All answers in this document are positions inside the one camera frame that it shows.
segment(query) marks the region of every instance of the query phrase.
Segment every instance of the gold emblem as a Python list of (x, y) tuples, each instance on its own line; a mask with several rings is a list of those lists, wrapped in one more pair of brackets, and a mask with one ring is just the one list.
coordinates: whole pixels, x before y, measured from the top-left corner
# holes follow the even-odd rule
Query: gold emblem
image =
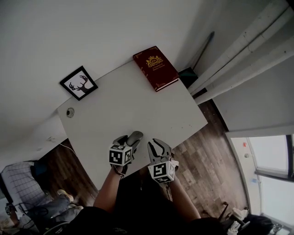
[(160, 64), (161, 62), (163, 62), (163, 59), (161, 59), (160, 57), (156, 56), (151, 56), (148, 58), (149, 60), (146, 60), (146, 64), (148, 65), (148, 67), (152, 67), (154, 65)]

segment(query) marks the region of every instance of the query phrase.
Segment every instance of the wooden floor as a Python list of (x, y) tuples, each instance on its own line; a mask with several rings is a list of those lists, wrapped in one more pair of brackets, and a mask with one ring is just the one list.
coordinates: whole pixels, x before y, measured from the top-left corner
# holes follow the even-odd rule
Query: wooden floor
[[(210, 102), (201, 104), (208, 124), (175, 148), (175, 158), (180, 162), (177, 176), (203, 217), (203, 210), (219, 217), (224, 205), (247, 206), (241, 175), (224, 132), (225, 129)], [(71, 147), (68, 140), (64, 145)], [(43, 160), (48, 165), (50, 193), (56, 196), (64, 189), (75, 196), (76, 204), (92, 206), (98, 193), (77, 157), (67, 148), (58, 146)]]

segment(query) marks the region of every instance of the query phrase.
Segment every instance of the framed picture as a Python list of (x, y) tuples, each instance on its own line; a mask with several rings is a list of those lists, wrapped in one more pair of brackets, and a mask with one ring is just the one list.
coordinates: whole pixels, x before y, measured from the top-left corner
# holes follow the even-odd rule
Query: framed picture
[(63, 79), (60, 85), (79, 101), (98, 88), (83, 66)]

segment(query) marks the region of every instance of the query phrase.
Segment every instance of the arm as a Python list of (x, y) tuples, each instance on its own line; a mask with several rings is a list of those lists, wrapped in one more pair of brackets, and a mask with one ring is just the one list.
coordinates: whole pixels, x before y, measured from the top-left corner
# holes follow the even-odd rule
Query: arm
[(175, 180), (170, 183), (170, 191), (177, 211), (186, 222), (201, 218), (198, 210), (193, 205), (191, 199), (176, 176)]
[[(121, 172), (122, 168), (117, 167), (117, 170)], [(119, 188), (119, 181), (120, 175), (116, 174), (113, 167), (111, 167), (111, 170), (106, 177), (106, 180), (104, 181), (93, 206), (103, 209), (108, 213), (113, 212)]]

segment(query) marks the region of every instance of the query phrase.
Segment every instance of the book cover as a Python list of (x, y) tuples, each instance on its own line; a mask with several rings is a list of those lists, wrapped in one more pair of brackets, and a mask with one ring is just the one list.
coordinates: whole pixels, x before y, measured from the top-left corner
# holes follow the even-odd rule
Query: book cover
[(155, 91), (159, 91), (179, 79), (176, 69), (156, 46), (133, 55), (133, 59)]

